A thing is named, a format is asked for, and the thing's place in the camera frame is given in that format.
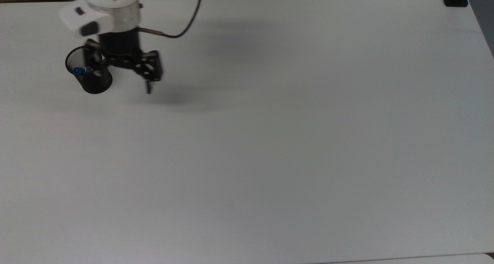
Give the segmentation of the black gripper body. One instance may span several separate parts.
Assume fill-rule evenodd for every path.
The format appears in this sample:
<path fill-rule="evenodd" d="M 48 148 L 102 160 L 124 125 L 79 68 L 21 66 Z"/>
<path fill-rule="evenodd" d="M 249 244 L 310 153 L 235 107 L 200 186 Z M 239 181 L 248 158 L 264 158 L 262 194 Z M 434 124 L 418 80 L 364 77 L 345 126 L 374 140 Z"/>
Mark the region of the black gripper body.
<path fill-rule="evenodd" d="M 85 53 L 100 54 L 100 59 L 95 59 L 90 64 L 95 70 L 114 66 L 133 70 L 145 81 L 162 80 L 163 69 L 159 51 L 144 52 L 141 49 L 138 29 L 108 32 L 98 35 L 98 41 L 88 39 L 85 42 Z"/>

